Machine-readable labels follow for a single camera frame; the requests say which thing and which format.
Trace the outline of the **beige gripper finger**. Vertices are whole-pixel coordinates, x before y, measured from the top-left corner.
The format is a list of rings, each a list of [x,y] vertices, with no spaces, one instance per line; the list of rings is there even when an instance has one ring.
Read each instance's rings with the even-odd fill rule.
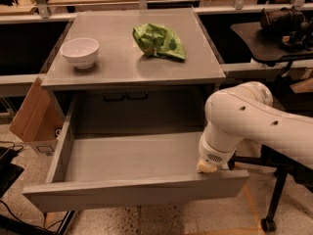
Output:
[[[217,166],[214,164],[210,164],[207,161],[199,158],[197,163],[197,172],[198,173],[213,173],[217,170]]]

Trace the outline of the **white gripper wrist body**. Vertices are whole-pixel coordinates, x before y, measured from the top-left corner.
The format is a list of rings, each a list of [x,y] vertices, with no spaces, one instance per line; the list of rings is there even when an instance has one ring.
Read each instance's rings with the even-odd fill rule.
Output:
[[[212,148],[202,135],[199,142],[199,154],[205,162],[211,165],[225,165],[235,154],[235,148],[227,152],[218,151]]]

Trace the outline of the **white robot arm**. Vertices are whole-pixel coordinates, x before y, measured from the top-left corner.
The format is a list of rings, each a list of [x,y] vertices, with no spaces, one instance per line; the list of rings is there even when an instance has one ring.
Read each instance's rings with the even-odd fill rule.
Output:
[[[225,165],[244,139],[313,168],[313,118],[275,109],[264,84],[253,81],[218,90],[206,100],[204,113],[197,172]]]

